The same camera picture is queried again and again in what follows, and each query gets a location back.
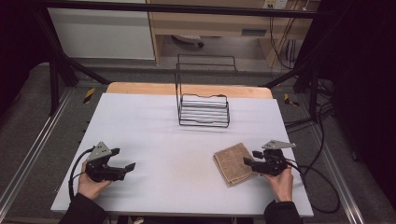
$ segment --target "white panel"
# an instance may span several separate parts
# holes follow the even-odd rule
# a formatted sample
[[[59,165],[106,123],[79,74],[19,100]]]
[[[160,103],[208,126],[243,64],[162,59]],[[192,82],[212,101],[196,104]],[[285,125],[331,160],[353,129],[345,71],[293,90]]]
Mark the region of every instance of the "white panel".
[[[175,96],[103,94],[77,157],[100,141],[120,154],[109,165],[136,162],[123,181],[111,184],[96,201],[112,213],[146,215],[261,216],[274,199],[264,177],[256,175],[227,188],[215,152],[237,143],[262,150],[271,139],[289,142],[276,100],[230,98],[229,128],[179,126]],[[294,160],[290,148],[283,149]],[[67,179],[52,211],[69,205]],[[293,170],[293,200],[299,214],[312,217],[302,180]]]
[[[144,0],[106,2],[145,3]],[[147,12],[49,8],[49,14],[70,57],[154,59]]]

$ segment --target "wire basket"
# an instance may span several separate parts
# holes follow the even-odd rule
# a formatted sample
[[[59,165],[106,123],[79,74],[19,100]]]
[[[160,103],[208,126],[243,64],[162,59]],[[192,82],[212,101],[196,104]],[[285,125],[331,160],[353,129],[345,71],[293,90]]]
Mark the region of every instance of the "wire basket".
[[[209,58],[210,62],[214,59],[229,59],[232,63],[205,63],[198,60],[198,63],[182,63],[182,57],[198,57],[203,59]],[[175,73],[175,85],[177,96],[177,115],[179,125],[204,126],[227,128],[230,125],[230,105],[227,96],[224,94],[201,96],[194,93],[183,93],[181,82],[181,65],[199,65],[199,66],[226,66],[235,69],[235,59],[233,56],[214,56],[214,55],[177,55],[177,73]]]

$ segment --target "white tabletop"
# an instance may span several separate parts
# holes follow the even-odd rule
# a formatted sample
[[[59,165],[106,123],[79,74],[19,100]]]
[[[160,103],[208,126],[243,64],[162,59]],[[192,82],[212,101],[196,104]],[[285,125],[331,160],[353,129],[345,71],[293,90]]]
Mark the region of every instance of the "white tabletop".
[[[103,94],[51,210],[67,210],[72,165],[84,150],[103,141],[109,148],[120,148],[120,154],[110,159],[110,166],[136,162],[134,171],[123,181],[112,183],[96,200],[110,214],[262,216],[265,206],[274,199],[266,180],[256,175],[228,188],[213,155],[238,143],[251,152],[262,150],[261,146],[271,139],[289,142],[289,138],[276,100],[228,100],[230,126],[203,128],[178,125],[175,96]],[[290,148],[283,152],[294,160]],[[298,212],[302,217],[312,217],[302,180],[294,170],[293,175],[293,200]]]

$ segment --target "person's hand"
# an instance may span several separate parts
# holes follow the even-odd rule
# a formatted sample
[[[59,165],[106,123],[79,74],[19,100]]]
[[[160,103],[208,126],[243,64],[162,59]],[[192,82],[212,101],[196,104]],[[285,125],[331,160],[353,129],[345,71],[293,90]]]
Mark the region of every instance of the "person's hand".
[[[279,202],[291,202],[293,191],[293,175],[288,166],[279,175],[263,175],[268,179],[271,189]]]
[[[85,173],[86,165],[87,162],[84,161],[81,168],[82,174],[78,178],[78,193],[91,200],[94,200],[105,187],[111,184],[111,181],[105,180],[102,182],[95,182],[91,180],[90,177]]]

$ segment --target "black horizontal bar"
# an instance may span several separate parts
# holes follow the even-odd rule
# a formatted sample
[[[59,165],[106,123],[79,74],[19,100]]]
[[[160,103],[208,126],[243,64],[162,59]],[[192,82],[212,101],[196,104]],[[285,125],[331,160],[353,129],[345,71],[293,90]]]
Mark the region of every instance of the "black horizontal bar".
[[[89,2],[89,1],[66,1],[66,0],[35,0],[32,1],[32,3],[42,7],[111,10],[111,11],[173,12],[173,13],[195,13],[195,14],[255,16],[255,17],[301,18],[301,19],[317,19],[317,18],[328,18],[335,16],[335,13],[331,13],[331,12],[239,8],[239,7],[207,7],[207,6],[187,6],[187,5],[137,4],[137,3]]]

